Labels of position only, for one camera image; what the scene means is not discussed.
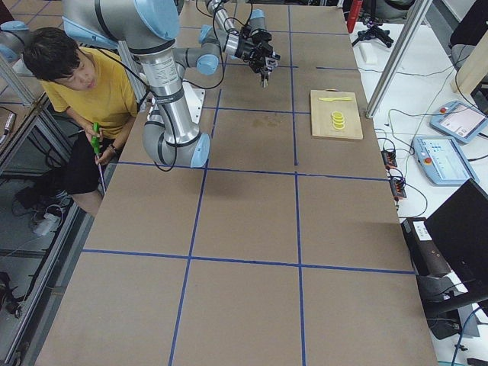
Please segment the black shorts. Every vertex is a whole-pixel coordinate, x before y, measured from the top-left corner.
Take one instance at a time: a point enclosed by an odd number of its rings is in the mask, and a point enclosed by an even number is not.
[[[113,140],[103,139],[100,153],[107,149]],[[95,164],[95,153],[84,132],[75,141],[64,177],[64,189],[68,194],[93,192],[98,187],[100,173]]]

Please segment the power adapter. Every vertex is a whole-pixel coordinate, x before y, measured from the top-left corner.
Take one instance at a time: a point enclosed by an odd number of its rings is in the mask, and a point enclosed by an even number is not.
[[[44,220],[40,221],[32,230],[37,236],[45,236],[58,224],[58,216],[51,213],[44,214]]]
[[[393,151],[381,150],[381,157],[385,168],[396,168],[398,166],[397,155]]]
[[[406,198],[405,183],[402,180],[390,177],[390,188],[393,198],[395,198],[395,200],[401,200]]]

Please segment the yellow t-shirt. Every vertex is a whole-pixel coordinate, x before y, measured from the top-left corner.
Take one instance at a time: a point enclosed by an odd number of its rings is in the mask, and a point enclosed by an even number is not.
[[[114,139],[127,118],[137,116],[132,86],[122,65],[96,49],[80,47],[80,50],[93,55],[97,75],[97,84],[93,89],[76,91],[55,82],[41,81],[41,84],[55,111],[63,112],[71,107],[86,120],[98,122],[104,136]]]

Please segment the person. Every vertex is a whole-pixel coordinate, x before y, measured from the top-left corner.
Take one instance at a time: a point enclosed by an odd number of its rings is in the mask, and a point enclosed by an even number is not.
[[[66,112],[84,131],[73,144],[64,188],[93,217],[101,203],[97,164],[106,165],[124,147],[136,119],[137,103],[124,67],[107,51],[79,47],[63,31],[44,27],[32,32],[24,48],[25,66],[40,80],[53,108]],[[93,128],[98,122],[99,133]],[[100,137],[96,157],[90,141]]]

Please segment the black monitor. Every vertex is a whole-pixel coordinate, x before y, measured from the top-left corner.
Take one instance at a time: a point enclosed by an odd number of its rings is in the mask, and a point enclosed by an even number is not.
[[[467,293],[424,303],[426,316],[478,303],[488,315],[488,194],[469,179],[426,221],[425,227]]]

